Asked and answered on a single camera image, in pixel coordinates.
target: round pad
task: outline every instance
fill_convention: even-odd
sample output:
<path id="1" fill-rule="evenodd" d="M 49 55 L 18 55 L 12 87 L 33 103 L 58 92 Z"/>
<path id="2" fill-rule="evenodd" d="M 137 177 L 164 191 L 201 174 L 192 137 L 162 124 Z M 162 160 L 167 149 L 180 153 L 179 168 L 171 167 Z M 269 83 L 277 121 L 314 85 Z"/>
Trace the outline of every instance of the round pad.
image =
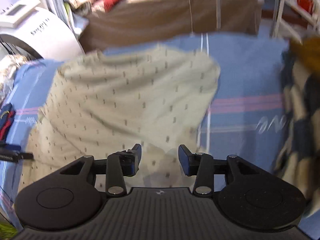
<path id="1" fill-rule="evenodd" d="M 278 191 L 267 188 L 250 189 L 245 198 L 249 204 L 258 208 L 274 208 L 282 202 L 282 195 Z"/>
<path id="2" fill-rule="evenodd" d="M 77 177 L 49 175 L 24 188 L 15 202 L 22 224 L 43 231 L 64 230 L 92 218 L 102 205 L 100 193 Z"/>
<path id="3" fill-rule="evenodd" d="M 305 208 L 300 190 L 271 174 L 237 177 L 221 190 L 218 202 L 229 219 L 255 230 L 294 225 Z"/>
<path id="4" fill-rule="evenodd" d="M 63 208 L 73 201 L 73 193 L 61 187 L 48 188 L 40 192 L 37 201 L 44 208 Z"/>

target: black robotic gripper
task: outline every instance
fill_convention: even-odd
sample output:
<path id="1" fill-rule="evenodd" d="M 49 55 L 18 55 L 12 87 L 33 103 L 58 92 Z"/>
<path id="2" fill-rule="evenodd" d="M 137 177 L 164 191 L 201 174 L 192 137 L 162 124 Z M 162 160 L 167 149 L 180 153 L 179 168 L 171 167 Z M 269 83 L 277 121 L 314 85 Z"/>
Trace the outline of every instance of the black robotic gripper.
<path id="1" fill-rule="evenodd" d="M 24 188 L 15 210 L 24 230 L 14 239 L 170 240 L 308 239 L 298 228 L 305 208 L 294 186 L 237 155 L 178 149 L 189 188 L 138 188 L 127 193 L 124 176 L 134 176 L 141 145 L 104 160 L 83 156 Z M 97 174 L 106 190 L 95 189 Z M 214 192 L 214 175 L 226 186 Z"/>

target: patterned blanket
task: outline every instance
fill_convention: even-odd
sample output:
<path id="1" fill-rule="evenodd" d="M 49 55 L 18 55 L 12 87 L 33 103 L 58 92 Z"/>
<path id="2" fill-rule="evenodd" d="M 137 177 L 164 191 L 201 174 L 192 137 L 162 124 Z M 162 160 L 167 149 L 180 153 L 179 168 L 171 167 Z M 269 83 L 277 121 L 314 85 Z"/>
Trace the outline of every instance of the patterned blanket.
<path id="1" fill-rule="evenodd" d="M 201 51 L 158 45 L 135 52 L 82 55 L 55 73 L 28 138 L 19 190 L 83 155 L 95 159 L 142 146 L 135 187 L 192 186 L 178 146 L 196 151 L 196 131 L 218 87 L 219 65 Z M 99 176 L 96 186 L 104 190 Z"/>
<path id="2" fill-rule="evenodd" d="M 283 53 L 281 81 L 287 117 L 286 142 L 276 175 L 305 196 L 305 216 L 320 209 L 320 81 L 292 52 Z"/>

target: blue bedsheet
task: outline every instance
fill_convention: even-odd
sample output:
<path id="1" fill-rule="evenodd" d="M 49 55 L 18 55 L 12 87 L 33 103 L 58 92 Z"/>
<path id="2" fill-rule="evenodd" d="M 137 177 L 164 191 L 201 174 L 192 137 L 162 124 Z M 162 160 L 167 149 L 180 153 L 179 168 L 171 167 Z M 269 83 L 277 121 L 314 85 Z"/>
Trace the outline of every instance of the blue bedsheet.
<path id="1" fill-rule="evenodd" d="M 237 154 L 271 171 L 282 144 L 281 131 L 286 125 L 279 79 L 281 52 L 286 49 L 286 43 L 225 33 L 180 36 L 162 43 L 187 51 L 203 50 L 220 64 L 219 88 L 201 125 L 201 146 L 209 149 L 215 158 L 225 159 L 229 154 Z M 143 50 L 154 45 L 148 43 L 110 49 L 105 54 Z M 8 143 L 25 146 L 28 132 L 36 122 L 37 109 L 45 102 L 59 66 L 58 62 L 44 60 L 19 70 L 14 91 L 7 99 L 17 109 Z M 8 209 L 8 196 L 15 199 L 20 174 L 21 164 L 0 162 L 1 185 L 8 194 L 1 191 L 0 205 L 15 225 L 18 221 Z M 223 186 L 224 179 L 219 175 L 215 180 L 215 190 Z M 319 232 L 310 229 L 308 234 L 319 237 Z"/>

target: ribbed black surface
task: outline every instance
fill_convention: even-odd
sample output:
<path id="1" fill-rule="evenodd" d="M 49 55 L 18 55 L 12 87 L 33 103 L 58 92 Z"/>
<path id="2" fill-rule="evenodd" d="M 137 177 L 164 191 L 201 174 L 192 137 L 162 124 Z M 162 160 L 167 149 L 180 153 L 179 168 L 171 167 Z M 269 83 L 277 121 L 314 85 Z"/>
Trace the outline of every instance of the ribbed black surface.
<path id="1" fill-rule="evenodd" d="M 197 198 L 187 188 L 134 188 L 107 201 L 93 220 L 62 232 L 25 229 L 15 240 L 307 240 L 297 228 L 259 233 L 224 218 L 212 200 Z"/>

